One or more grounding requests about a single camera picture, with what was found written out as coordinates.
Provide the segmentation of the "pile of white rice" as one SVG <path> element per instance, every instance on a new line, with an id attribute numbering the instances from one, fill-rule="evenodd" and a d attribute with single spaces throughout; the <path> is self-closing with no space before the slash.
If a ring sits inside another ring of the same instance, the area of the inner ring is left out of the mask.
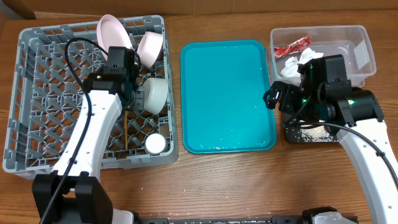
<path id="1" fill-rule="evenodd" d="M 285 128 L 285 139 L 291 144 L 305 144 L 313 142 L 337 142 L 337 137 L 332 135 L 324 126 L 313 129 Z"/>

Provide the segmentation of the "small pink bowl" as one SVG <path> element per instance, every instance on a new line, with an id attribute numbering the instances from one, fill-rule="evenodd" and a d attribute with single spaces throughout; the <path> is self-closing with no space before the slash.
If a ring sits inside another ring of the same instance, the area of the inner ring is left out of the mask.
<path id="1" fill-rule="evenodd" d="M 157 57 L 162 50 L 164 36 L 155 32 L 146 32 L 137 48 L 137 54 L 141 64 L 150 68 L 155 64 Z"/>

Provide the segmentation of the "white napkin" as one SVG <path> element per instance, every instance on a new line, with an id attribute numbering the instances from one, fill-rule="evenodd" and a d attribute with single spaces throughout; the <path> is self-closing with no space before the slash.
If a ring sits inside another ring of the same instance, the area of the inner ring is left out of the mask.
<path id="1" fill-rule="evenodd" d="M 316 52 L 311 48 L 307 48 L 301 53 L 299 59 L 297 57 L 288 58 L 285 61 L 285 67 L 282 69 L 280 74 L 282 77 L 286 78 L 300 76 L 300 73 L 298 72 L 299 64 L 304 65 L 307 62 L 309 62 L 311 59 L 321 58 L 321 57 L 323 57 L 323 53 Z"/>

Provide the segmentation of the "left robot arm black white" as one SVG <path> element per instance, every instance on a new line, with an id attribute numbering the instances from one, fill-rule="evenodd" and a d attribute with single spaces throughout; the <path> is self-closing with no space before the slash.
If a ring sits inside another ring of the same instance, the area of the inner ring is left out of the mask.
<path id="1" fill-rule="evenodd" d="M 41 223 L 135 223 L 118 210 L 100 183 L 104 151 L 124 104 L 132 101 L 137 65 L 134 51 L 110 47 L 101 73 L 83 82 L 78 121 L 65 151 L 49 174 L 32 184 Z"/>

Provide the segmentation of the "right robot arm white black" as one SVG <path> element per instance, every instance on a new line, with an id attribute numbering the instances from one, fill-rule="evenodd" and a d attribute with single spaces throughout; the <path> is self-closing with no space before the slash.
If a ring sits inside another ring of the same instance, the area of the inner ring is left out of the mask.
<path id="1" fill-rule="evenodd" d="M 397 159 L 375 95 L 353 87 L 342 55 L 298 66 L 299 86 L 275 81 L 263 100 L 289 114 L 286 128 L 327 127 L 354 166 L 373 223 L 397 223 Z"/>

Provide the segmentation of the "large pink round plate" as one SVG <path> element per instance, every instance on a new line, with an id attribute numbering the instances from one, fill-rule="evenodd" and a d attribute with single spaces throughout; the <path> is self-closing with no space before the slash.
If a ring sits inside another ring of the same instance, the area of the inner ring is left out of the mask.
<path id="1" fill-rule="evenodd" d="M 132 49 L 129 34 L 120 21 L 110 15 L 104 15 L 96 26 L 98 45 L 108 52 L 110 47 L 125 47 Z"/>

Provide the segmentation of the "red snack wrapper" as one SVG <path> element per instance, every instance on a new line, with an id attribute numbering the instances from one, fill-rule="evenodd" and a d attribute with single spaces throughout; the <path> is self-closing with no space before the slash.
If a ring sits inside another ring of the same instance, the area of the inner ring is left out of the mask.
<path id="1" fill-rule="evenodd" d="M 310 36 L 306 35 L 301 39 L 292 42 L 285 47 L 274 47 L 274 57 L 276 59 L 285 57 L 288 54 L 294 54 L 297 52 L 303 52 L 311 44 Z"/>

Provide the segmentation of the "grey bowl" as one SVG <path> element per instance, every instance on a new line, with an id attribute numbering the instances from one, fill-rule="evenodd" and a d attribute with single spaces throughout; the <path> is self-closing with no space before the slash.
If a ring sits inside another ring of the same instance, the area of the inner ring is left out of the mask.
<path id="1" fill-rule="evenodd" d="M 144 87 L 144 109 L 152 114 L 158 114 L 165 105 L 168 95 L 168 82 L 165 78 L 148 78 Z"/>

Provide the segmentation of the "wooden chopstick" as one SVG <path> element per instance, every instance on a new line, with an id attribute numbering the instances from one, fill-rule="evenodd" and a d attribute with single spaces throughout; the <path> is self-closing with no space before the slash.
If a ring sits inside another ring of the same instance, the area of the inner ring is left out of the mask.
<path id="1" fill-rule="evenodd" d="M 127 120 L 128 112 L 124 111 L 124 142 L 125 142 L 125 150 L 128 150 L 128 120 Z"/>

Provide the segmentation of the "white cup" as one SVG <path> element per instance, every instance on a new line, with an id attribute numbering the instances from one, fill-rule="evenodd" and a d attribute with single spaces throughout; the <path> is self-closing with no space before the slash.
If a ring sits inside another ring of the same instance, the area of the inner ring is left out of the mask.
<path id="1" fill-rule="evenodd" d="M 167 140 L 163 135 L 154 133 L 148 135 L 144 143 L 144 149 L 147 154 L 160 154 L 167 148 Z"/>

